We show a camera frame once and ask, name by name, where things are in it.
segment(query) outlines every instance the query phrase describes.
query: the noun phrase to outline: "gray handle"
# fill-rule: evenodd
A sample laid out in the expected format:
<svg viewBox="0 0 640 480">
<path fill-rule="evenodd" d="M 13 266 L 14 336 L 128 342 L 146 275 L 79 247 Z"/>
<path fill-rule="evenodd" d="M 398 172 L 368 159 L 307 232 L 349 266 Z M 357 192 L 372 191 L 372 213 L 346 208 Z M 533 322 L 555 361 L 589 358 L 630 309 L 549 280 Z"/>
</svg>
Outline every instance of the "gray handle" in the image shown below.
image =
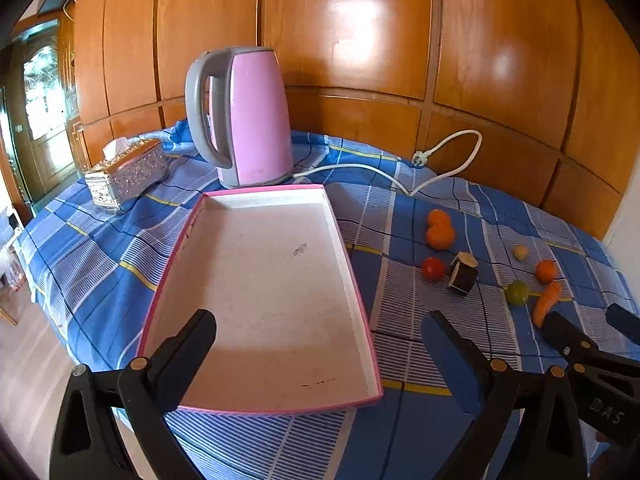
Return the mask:
<svg viewBox="0 0 640 480">
<path fill-rule="evenodd" d="M 184 88 L 184 102 L 193 142 L 207 162 L 224 170 L 232 166 L 228 140 L 231 128 L 229 92 L 233 58 L 234 54 L 228 48 L 205 52 L 191 63 Z M 211 121 L 217 149 L 211 141 L 209 121 L 202 106 L 205 85 L 209 77 L 214 78 L 213 91 L 209 99 L 212 103 Z"/>
</svg>

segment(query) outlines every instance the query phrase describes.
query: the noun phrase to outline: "pink kettle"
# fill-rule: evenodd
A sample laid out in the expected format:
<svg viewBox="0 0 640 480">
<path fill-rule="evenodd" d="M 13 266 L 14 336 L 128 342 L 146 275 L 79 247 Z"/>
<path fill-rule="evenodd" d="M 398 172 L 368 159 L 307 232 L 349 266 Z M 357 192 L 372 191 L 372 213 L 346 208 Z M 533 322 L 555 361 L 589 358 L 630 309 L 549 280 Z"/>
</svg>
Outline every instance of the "pink kettle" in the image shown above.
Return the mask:
<svg viewBox="0 0 640 480">
<path fill-rule="evenodd" d="M 268 186 L 291 176 L 289 111 L 272 49 L 234 46 L 202 54 L 187 72 L 184 98 L 193 142 L 218 167 L 224 187 Z"/>
</svg>

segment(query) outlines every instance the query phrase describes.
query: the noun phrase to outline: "pink tray rim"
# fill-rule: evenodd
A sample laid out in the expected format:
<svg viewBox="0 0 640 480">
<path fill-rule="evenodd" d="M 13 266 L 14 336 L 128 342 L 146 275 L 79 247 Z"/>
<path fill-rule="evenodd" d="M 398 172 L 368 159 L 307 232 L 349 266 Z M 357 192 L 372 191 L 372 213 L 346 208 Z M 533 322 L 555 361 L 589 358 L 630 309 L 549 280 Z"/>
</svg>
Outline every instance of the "pink tray rim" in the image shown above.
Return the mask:
<svg viewBox="0 0 640 480">
<path fill-rule="evenodd" d="M 176 240 L 173 250 L 171 251 L 171 255 L 166 263 L 166 267 L 162 272 L 162 278 L 160 279 L 160 283 L 158 283 L 158 288 L 154 293 L 153 299 L 151 300 L 151 305 L 149 305 L 149 309 L 146 312 L 145 322 L 142 329 L 142 334 L 140 336 L 140 341 L 136 348 L 136 356 L 141 356 L 141 352 L 146 345 L 146 340 L 149 335 L 149 330 L 151 329 L 151 320 L 156 312 L 156 307 L 158 306 L 158 299 L 160 294 L 162 293 L 162 289 L 164 288 L 164 282 L 166 281 L 166 277 L 168 275 L 168 269 L 171 267 L 178 249 L 184 240 L 184 236 L 188 230 L 188 228 L 195 221 L 198 210 L 202 206 L 202 202 L 207 196 L 223 196 L 223 195 L 233 195 L 233 194 L 244 194 L 244 193 L 254 193 L 254 192 L 263 192 L 263 191 L 282 191 L 282 190 L 295 190 L 295 189 L 324 189 L 322 184 L 290 184 L 284 186 L 264 186 L 264 187 L 242 187 L 239 189 L 221 189 L 218 191 L 209 191 L 203 193 L 198 201 L 195 203 L 189 216 L 184 223 L 184 227 Z M 334 211 L 332 209 L 332 216 L 334 217 L 334 221 L 337 225 L 337 220 L 335 218 Z M 319 412 L 336 412 L 338 410 L 343 410 L 345 408 L 350 407 L 362 407 L 368 406 L 370 404 L 375 404 L 378 402 L 382 395 L 384 394 L 384 390 L 382 388 L 382 381 L 380 380 L 380 368 L 378 367 L 378 359 L 376 358 L 376 350 L 374 348 L 373 339 L 371 337 L 371 330 L 369 328 L 369 320 L 367 319 L 367 312 L 364 308 L 364 302 L 362 301 L 362 296 L 360 295 L 360 288 L 358 287 L 358 282 L 356 281 L 355 274 L 353 272 L 353 267 L 351 267 L 351 259 L 349 258 L 349 253 L 346 250 L 346 246 L 344 245 L 344 240 L 342 239 L 342 234 L 340 229 L 338 231 L 338 236 L 340 237 L 342 251 L 344 253 L 345 259 L 347 261 L 347 266 L 349 268 L 349 274 L 351 275 L 351 281 L 354 285 L 354 290 L 356 293 L 356 300 L 358 301 L 358 307 L 360 309 L 360 316 L 362 317 L 362 322 L 364 324 L 365 333 L 367 335 L 367 343 L 369 345 L 369 353 L 373 362 L 374 373 L 376 375 L 376 393 L 373 396 L 366 397 L 357 402 L 347 402 L 343 404 L 332 404 L 328 406 L 319 406 L 316 408 L 309 408 L 306 410 L 277 410 L 275 412 L 233 412 L 233 411 L 225 411 L 225 410 L 212 410 L 208 408 L 196 408 L 194 406 L 183 406 L 180 405 L 180 408 L 183 410 L 190 410 L 193 412 L 201 412 L 201 413 L 216 413 L 219 415 L 293 415 L 297 413 L 319 413 Z"/>
</svg>

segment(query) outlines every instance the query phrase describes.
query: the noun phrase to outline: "small yellow ball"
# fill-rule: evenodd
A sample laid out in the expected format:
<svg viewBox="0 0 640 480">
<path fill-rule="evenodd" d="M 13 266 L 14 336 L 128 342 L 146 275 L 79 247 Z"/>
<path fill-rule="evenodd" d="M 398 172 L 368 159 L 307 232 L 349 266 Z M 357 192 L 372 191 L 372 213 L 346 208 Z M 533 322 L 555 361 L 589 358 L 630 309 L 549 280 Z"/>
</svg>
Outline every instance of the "small yellow ball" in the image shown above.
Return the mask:
<svg viewBox="0 0 640 480">
<path fill-rule="evenodd" d="M 513 248 L 513 256 L 515 256 L 519 262 L 523 261 L 528 254 L 529 250 L 524 245 L 516 245 Z"/>
</svg>

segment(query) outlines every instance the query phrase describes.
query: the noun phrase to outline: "wooden wall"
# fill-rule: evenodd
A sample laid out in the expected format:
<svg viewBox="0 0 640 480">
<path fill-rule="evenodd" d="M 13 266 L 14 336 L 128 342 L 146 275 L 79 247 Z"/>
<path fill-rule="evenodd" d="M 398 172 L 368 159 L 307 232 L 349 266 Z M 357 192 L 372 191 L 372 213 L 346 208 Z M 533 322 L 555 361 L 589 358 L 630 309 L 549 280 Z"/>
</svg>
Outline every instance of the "wooden wall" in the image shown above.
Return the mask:
<svg viewBox="0 0 640 480">
<path fill-rule="evenodd" d="M 205 50 L 273 47 L 291 125 L 404 157 L 453 131 L 463 173 L 602 237 L 640 140 L 640 56 L 603 0 L 78 0 L 84 142 L 185 117 Z M 440 173 L 472 139 L 430 160 Z"/>
</svg>

